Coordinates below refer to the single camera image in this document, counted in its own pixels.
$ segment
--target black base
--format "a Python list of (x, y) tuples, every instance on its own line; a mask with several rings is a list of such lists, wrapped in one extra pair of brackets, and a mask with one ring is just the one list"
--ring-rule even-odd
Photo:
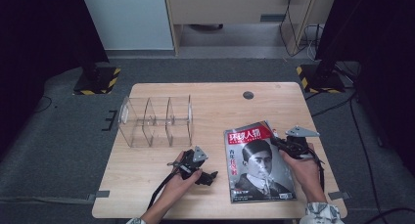
[(305, 92), (345, 92), (345, 86), (335, 72), (332, 72), (324, 80), (313, 80), (317, 68), (317, 65), (301, 65), (298, 67), (298, 74)]
[(82, 73), (73, 88), (75, 95), (108, 94), (114, 86), (114, 80), (119, 73), (117, 67), (97, 67), (99, 77), (96, 81), (89, 80)]

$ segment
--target yellow black hazard tape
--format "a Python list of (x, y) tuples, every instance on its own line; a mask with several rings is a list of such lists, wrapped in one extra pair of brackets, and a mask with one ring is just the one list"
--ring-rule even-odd
[(336, 89), (336, 88), (312, 88), (309, 86), (309, 82), (302, 71), (301, 67), (297, 67), (297, 74), (300, 77), (302, 88), (306, 93), (342, 93), (344, 92), (343, 89)]
[(99, 68), (101, 78), (101, 87), (94, 88), (94, 85), (86, 84), (83, 88), (73, 89), (74, 95), (94, 95), (94, 94), (109, 94), (118, 79), (118, 75), (121, 72), (121, 68), (112, 67), (112, 68)]

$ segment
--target wooden table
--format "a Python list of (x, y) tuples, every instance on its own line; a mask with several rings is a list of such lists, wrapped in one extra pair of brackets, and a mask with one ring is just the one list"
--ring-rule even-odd
[[(247, 100), (243, 93), (251, 91)], [(211, 186), (195, 185), (165, 219), (269, 219), (301, 218), (306, 199), (296, 180), (298, 199), (289, 202), (230, 202), (225, 129), (267, 119), (280, 136), (295, 125), (316, 128), (298, 84), (294, 82), (235, 83), (145, 83), (133, 86), (130, 98), (177, 97), (191, 95), (194, 135), (193, 147), (200, 146), (208, 155), (203, 165), (207, 173), (218, 171)], [(325, 162), (326, 195), (339, 190), (319, 138), (308, 138)], [(129, 148), (118, 131), (100, 191), (110, 191), (107, 198), (97, 198), (92, 210), (96, 218), (130, 218), (145, 212), (157, 186), (171, 171), (166, 166), (183, 147)], [(330, 201), (346, 217), (344, 201)]]

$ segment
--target magazine cover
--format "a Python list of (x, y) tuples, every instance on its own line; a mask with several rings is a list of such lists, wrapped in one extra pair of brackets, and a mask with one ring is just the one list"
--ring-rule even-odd
[(270, 136), (276, 131), (266, 120), (225, 130), (226, 160), (232, 203), (276, 202), (296, 198), (289, 165)]

